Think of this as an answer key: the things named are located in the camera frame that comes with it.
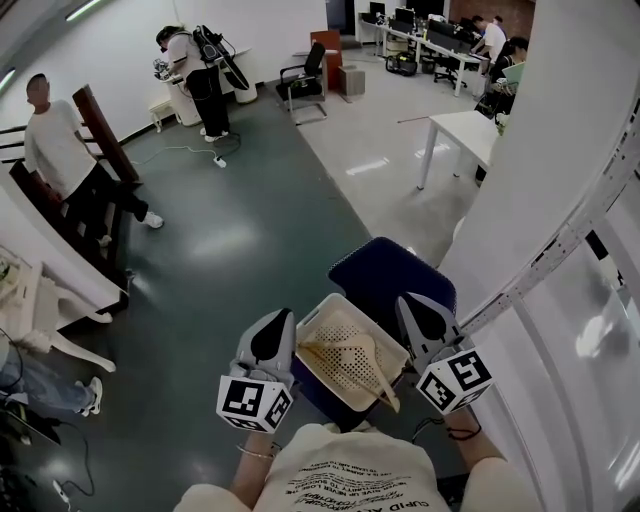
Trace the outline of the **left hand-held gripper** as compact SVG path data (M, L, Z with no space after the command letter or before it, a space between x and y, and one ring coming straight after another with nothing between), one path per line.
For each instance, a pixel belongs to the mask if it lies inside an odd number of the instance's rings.
M275 433L293 405L293 312L273 311L240 338L228 375L219 381L217 415L236 429Z

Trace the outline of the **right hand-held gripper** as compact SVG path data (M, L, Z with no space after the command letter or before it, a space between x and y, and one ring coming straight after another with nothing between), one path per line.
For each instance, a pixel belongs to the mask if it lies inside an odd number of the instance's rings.
M401 294L395 310L403 343L413 359L439 351L461 336L453 313L424 295ZM494 378L476 348L447 347L444 353L445 357L426 367L415 389L446 416L477 400L494 384Z

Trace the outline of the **wooden clothes hanger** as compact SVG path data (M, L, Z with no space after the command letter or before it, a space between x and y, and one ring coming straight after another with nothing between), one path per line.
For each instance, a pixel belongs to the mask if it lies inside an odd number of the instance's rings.
M369 333L339 341L317 336L299 344L296 355L351 410L363 412L380 401L400 411L393 383L401 376L408 354L397 344L384 343Z

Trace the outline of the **cream plastic basket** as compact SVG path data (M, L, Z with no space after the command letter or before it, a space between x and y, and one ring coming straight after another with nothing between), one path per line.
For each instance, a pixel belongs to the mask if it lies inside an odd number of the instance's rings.
M381 400L400 411L393 383L409 353L344 296L328 295L301 320L296 356L350 410L363 412Z

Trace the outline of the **person's right forearm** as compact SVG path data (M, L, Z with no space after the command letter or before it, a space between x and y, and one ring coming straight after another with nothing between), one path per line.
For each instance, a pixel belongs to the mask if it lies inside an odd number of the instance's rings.
M444 423L469 471L484 459L503 459L502 453L483 431L468 407L446 415Z

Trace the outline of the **white metal shelf rack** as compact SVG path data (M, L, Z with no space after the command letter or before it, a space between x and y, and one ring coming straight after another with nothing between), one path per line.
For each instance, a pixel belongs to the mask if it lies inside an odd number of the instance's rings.
M445 256L545 512L640 512L640 72L523 84Z

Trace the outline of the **white desk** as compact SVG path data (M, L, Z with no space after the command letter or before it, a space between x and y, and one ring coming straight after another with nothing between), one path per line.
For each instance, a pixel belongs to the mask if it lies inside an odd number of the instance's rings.
M469 156L484 171L488 171L499 131L492 120L478 111L438 114L428 117L430 121L424 155L420 166L420 178L416 188L425 188L437 136L444 134L454 142L462 155Z

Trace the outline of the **white ornate dressing table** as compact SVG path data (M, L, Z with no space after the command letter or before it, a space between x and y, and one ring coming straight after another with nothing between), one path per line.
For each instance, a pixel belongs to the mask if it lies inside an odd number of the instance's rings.
M99 314L76 293L58 286L43 274L41 263L29 265L0 246L0 329L19 344L41 353L56 349L113 373L113 361L71 342L59 332L60 303L66 301L80 314L97 323L113 321Z

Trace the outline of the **white round cabinet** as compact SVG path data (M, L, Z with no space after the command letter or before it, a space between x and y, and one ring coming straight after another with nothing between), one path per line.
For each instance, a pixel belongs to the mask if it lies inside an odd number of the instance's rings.
M187 90L185 80L176 75L164 81L169 90L171 107L180 124L185 127L200 125L202 119L196 109L194 100Z

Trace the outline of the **white ornate stool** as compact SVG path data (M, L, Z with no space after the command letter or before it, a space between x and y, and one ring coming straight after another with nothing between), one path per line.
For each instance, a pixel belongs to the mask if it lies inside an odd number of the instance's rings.
M149 114L152 124L155 126L156 132L161 133L163 130L163 121L169 118L174 118L179 124L182 123L182 119L179 113L174 109L170 100L163 102L156 102L149 107Z

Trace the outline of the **black office chair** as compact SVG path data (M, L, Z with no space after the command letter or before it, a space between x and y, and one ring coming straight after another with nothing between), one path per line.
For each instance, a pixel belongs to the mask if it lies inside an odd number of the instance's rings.
M275 86L276 93L296 126L319 122L328 117L324 106L328 87L326 48L314 41L304 57L303 64L281 69ZM297 111L310 107L319 114L315 117L297 114Z

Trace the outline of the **yellow and black machine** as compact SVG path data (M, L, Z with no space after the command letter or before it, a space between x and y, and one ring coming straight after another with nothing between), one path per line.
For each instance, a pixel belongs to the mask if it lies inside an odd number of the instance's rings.
M385 69L389 73L404 77L415 76L418 70L415 54L405 51L389 55L385 59Z

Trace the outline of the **row of desks with monitors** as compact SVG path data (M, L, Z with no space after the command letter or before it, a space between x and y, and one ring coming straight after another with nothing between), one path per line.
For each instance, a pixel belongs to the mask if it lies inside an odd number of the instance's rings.
M396 39L407 42L408 49L414 51L414 61L418 65L421 64L422 58L427 55L455 60L456 64L453 66L452 78L450 79L453 83L453 95L458 98L464 89L467 89L472 95L476 95L481 91L482 74L480 67L482 63L488 62L486 57L456 51L447 46L439 45L428 38L427 32L419 35L395 30L391 27L388 17L384 17L384 22L382 23L369 23L365 20L367 14L358 10L358 1L354 0L356 9L354 14L355 38L357 42L362 45L369 44L370 39L374 38L378 48L377 55L381 58L387 58L390 55L388 48L389 37L393 36Z

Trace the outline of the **red-brown wooden board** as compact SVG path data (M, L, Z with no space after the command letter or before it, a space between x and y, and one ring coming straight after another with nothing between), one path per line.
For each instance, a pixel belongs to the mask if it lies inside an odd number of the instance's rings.
M325 48L328 89L338 90L340 87L340 67L342 49L340 32L337 30L313 31L310 33L311 43L320 43Z

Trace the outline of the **black backpack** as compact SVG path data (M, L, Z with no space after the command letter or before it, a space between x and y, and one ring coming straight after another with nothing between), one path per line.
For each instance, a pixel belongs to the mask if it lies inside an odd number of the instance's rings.
M219 65L233 88L240 91L249 90L250 82L235 62L236 49L222 34L213 33L208 27L198 25L192 36L199 48L201 60L206 65Z

